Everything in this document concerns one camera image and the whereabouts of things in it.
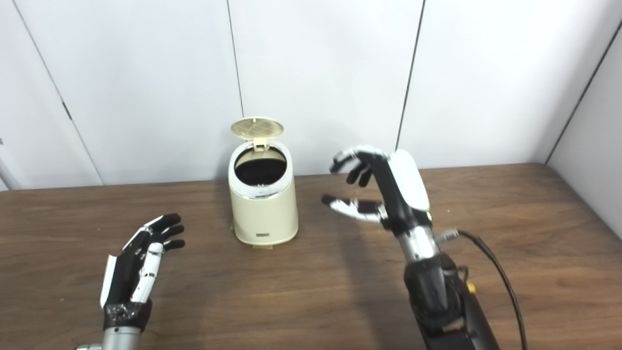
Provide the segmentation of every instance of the robotic finger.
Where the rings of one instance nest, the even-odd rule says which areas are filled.
[[[371,176],[373,175],[373,173],[371,172],[371,168],[367,168],[363,174],[361,175],[359,181],[358,181],[358,185],[359,187],[367,187],[367,185],[369,184],[369,180],[371,180]]]
[[[369,169],[369,166],[367,164],[359,163],[348,174],[348,177],[346,178],[346,183],[352,185],[353,183],[356,182],[356,180],[358,179],[358,177],[361,174],[361,172],[364,171],[364,170],[367,172],[368,169]]]
[[[139,271],[138,285],[130,301],[133,303],[146,303],[151,294],[151,289],[156,282],[157,272],[160,268],[160,261],[164,254],[164,245],[162,243],[151,243],[147,249],[142,268]]]
[[[333,165],[330,167],[331,174],[336,174],[350,161],[356,160],[363,161],[359,155],[369,155],[375,158],[386,158],[386,154],[378,148],[374,148],[369,145],[356,146],[348,149],[344,149],[333,157]]]
[[[185,227],[183,225],[175,225],[168,227],[162,231],[162,237],[164,240],[167,240],[175,235],[183,233]]]
[[[157,217],[145,224],[146,227],[154,231],[163,231],[164,229],[177,225],[182,221],[182,217],[178,213],[166,214]]]
[[[379,201],[359,201],[357,199],[339,199],[325,194],[322,203],[334,211],[357,220],[381,222],[386,219],[384,204]]]
[[[180,249],[186,246],[186,241],[183,239],[170,240],[168,242],[164,242],[164,252],[168,252],[173,249]]]

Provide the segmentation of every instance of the trash can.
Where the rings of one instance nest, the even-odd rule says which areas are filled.
[[[229,188],[233,228],[250,245],[276,245],[298,232],[298,208],[292,156],[273,139],[283,126],[270,118],[245,118],[231,131],[246,140],[229,161]]]

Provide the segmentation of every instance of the trash can lid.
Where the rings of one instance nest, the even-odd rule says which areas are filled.
[[[255,116],[236,121],[231,125],[231,132],[237,137],[253,141],[253,146],[266,145],[266,141],[283,133],[283,126],[276,120]]]

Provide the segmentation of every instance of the lid hinge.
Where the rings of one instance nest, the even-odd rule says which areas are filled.
[[[267,138],[255,138],[253,139],[253,150],[255,152],[265,151],[268,147],[268,139]]]

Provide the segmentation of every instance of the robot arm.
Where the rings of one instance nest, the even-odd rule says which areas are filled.
[[[357,162],[346,182],[367,186],[376,178],[384,202],[324,196],[331,209],[358,220],[379,222],[399,241],[406,258],[404,282],[427,349],[498,350],[499,346],[474,294],[438,244],[457,230],[435,236],[430,204],[413,158],[398,150],[387,155],[370,146],[340,152],[331,173]]]
[[[137,350],[151,315],[149,295],[164,253],[182,248],[183,240],[169,240],[183,232],[177,214],[162,215],[144,224],[119,256],[108,256],[100,305],[104,311],[104,340],[79,350]]]

